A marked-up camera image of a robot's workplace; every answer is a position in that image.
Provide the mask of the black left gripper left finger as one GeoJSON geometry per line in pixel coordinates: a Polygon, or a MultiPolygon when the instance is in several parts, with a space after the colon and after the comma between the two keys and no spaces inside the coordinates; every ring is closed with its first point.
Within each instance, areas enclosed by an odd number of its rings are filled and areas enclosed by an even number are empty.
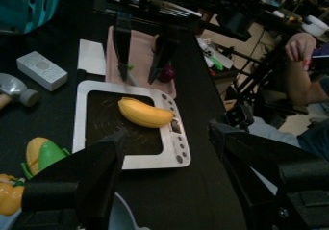
{"type": "Polygon", "coordinates": [[[119,130],[27,181],[11,230],[108,230],[126,139],[119,130]]]}

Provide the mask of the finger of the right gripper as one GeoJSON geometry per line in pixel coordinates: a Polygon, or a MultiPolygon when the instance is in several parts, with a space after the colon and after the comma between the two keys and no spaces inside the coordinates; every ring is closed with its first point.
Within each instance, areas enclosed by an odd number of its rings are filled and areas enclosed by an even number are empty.
{"type": "Polygon", "coordinates": [[[127,80],[130,40],[131,40],[131,15],[118,12],[114,24],[114,46],[118,60],[118,71],[123,81],[127,80]]]}
{"type": "Polygon", "coordinates": [[[176,52],[179,43],[179,35],[176,32],[167,32],[154,36],[151,43],[152,61],[148,72],[150,84],[152,84],[160,75],[168,61],[176,52]]]}

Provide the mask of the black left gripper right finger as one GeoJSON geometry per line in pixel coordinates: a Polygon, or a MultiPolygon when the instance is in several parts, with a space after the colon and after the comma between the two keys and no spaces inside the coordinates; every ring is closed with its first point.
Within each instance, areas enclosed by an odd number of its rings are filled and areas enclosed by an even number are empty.
{"type": "Polygon", "coordinates": [[[247,230],[329,230],[329,162],[302,149],[211,121],[210,141],[247,230]]]}

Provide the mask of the person's hand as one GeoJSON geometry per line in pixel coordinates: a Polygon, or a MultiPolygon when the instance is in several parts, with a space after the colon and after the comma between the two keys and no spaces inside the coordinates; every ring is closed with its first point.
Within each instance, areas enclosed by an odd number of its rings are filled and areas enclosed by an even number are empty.
{"type": "Polygon", "coordinates": [[[311,64],[313,50],[315,49],[315,39],[309,33],[298,33],[291,36],[286,45],[285,53],[293,63],[299,63],[305,71],[311,64]]]}

